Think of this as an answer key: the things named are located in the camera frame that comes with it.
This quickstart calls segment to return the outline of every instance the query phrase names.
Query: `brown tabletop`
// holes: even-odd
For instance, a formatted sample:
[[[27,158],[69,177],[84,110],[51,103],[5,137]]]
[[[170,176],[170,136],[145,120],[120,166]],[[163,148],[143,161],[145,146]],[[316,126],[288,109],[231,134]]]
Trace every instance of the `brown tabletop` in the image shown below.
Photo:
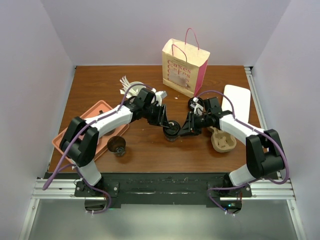
[[[65,107],[61,132],[71,119],[80,116],[99,100],[112,107],[117,106],[123,95],[119,79],[126,75],[129,82],[143,82],[158,91],[167,92],[162,102],[167,105],[168,120],[183,125],[188,112],[189,97],[163,85],[162,66],[78,66],[75,71],[70,94]],[[243,66],[208,66],[199,93],[206,90],[224,91],[225,85],[236,85],[249,89]],[[203,95],[213,97],[213,93]],[[257,111],[251,99],[249,123],[259,127]],[[211,133],[204,129],[201,135],[179,137],[168,142],[162,127],[151,126],[146,119],[130,124],[123,134],[126,153],[116,157],[105,152],[95,163],[100,172],[231,172],[246,162],[245,146],[237,141],[235,149],[218,153],[211,143]],[[53,172],[61,154],[55,149],[48,171]]]

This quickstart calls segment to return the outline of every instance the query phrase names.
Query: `gift bag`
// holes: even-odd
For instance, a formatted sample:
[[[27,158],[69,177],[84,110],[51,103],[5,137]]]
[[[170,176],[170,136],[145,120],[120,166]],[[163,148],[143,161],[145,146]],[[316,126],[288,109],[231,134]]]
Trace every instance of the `gift bag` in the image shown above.
[[[187,43],[188,28],[184,42],[171,38],[162,49],[163,84],[178,92],[194,97],[204,81],[210,52]]]

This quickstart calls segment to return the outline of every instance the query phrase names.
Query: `gray wall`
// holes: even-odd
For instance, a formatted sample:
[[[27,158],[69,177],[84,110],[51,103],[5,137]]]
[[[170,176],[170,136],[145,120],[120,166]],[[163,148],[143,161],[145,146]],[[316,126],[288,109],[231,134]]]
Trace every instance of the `gray wall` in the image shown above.
[[[253,73],[269,128],[279,131],[299,213],[319,239],[320,2],[292,0]]]
[[[39,0],[0,3],[0,239],[18,239],[53,151],[72,63]]]
[[[75,65],[161,65],[195,30],[210,65],[253,66],[290,0],[41,0]],[[195,44],[190,34],[188,41]]]

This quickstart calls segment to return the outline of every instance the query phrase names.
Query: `pink tray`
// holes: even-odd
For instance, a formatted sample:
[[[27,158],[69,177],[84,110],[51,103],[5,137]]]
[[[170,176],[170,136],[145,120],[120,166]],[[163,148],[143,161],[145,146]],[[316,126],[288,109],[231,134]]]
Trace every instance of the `pink tray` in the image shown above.
[[[82,114],[80,117],[82,119],[92,118],[92,117],[98,116],[100,114],[101,110],[105,113],[105,112],[110,111],[111,109],[113,109],[113,108],[109,104],[107,104],[103,100],[100,100],[95,105],[93,105],[88,111],[86,111],[84,114]],[[108,150],[107,143],[110,138],[112,138],[113,136],[121,136],[122,134],[125,133],[125,131],[128,128],[129,128],[129,124],[124,124],[124,125],[117,127],[113,134],[104,135],[104,136],[100,137],[100,139],[98,140],[98,144],[96,146],[94,160],[97,160],[97,158],[99,158],[105,151]],[[57,149],[61,153],[61,155],[64,154],[64,152],[59,148],[59,145],[60,145],[60,142],[61,142],[66,130],[67,129],[64,129],[62,132],[59,133],[58,136],[56,136],[52,140],[52,144],[54,145],[55,149]],[[66,157],[66,159],[70,163],[72,163],[70,158]]]

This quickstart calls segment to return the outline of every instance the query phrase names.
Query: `bag handle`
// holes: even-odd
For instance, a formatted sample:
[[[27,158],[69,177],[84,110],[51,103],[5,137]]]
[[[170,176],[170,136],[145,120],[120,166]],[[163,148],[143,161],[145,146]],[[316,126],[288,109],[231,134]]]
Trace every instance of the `bag handle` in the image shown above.
[[[188,30],[187,30],[186,33],[185,33],[184,45],[187,44],[187,35],[188,35],[189,30],[192,30],[192,32],[193,32],[194,37],[195,37],[195,41],[196,41],[196,44],[198,44],[198,50],[199,50],[199,43],[198,43],[198,40],[197,40],[196,33],[195,33],[195,31],[194,31],[191,27],[189,27]]]
[[[175,44],[172,44],[171,45],[171,49],[172,49],[172,56],[174,55],[174,46],[176,47],[176,48],[178,48],[183,54],[184,54],[184,56],[185,56],[185,62],[188,62],[187,61],[187,55],[185,54],[185,52],[184,51],[182,51],[181,49],[180,49],[180,47],[178,47],[177,45],[175,45]]]

